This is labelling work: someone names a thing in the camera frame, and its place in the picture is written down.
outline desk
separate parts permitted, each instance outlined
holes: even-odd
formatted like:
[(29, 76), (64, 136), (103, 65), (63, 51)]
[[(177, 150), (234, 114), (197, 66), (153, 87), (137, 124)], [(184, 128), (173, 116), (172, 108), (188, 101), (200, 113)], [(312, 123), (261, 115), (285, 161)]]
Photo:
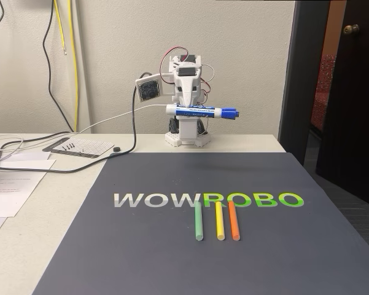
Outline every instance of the desk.
[[(24, 134), (26, 139), (41, 134)], [(108, 141), (123, 151), (132, 147), (132, 135), (82, 134), (78, 138)], [(26, 150), (41, 151), (42, 147)], [(172, 147), (164, 135), (138, 135), (135, 152), (284, 152), (273, 135), (213, 135), (202, 148)], [(91, 159), (52, 154), (52, 168), (70, 169)], [(33, 292), (61, 239), (74, 219), (103, 163), (74, 174), (47, 173), (16, 217), (0, 229), (0, 295)]]

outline dark wooden door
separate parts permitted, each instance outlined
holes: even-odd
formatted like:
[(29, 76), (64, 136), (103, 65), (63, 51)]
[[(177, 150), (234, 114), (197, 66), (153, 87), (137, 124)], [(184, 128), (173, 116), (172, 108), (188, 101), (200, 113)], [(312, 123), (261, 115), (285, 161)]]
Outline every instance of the dark wooden door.
[(317, 173), (369, 203), (369, 1), (347, 1)]

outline door knob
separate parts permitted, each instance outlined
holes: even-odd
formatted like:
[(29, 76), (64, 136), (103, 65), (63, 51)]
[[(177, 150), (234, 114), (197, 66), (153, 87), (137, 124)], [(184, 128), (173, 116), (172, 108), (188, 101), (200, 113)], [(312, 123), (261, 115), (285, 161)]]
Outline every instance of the door knob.
[(352, 25), (346, 26), (343, 30), (344, 35), (355, 35), (359, 33), (359, 26)]

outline green chalk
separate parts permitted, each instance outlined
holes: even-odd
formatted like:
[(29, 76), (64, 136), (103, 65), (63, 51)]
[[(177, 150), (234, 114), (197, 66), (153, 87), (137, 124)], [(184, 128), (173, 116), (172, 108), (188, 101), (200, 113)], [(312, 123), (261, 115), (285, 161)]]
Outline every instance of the green chalk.
[(202, 205), (199, 201), (195, 201), (195, 238), (203, 240)]

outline orange chalk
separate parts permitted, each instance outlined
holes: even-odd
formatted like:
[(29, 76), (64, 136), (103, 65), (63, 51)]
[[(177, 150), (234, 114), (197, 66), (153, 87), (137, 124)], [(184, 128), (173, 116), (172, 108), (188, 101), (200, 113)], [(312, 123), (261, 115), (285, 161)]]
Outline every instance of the orange chalk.
[(240, 232), (239, 232), (238, 217), (236, 215), (235, 203), (233, 203), (233, 201), (229, 201), (228, 208), (229, 208), (229, 219), (231, 221), (232, 238), (235, 241), (238, 241), (240, 240)]

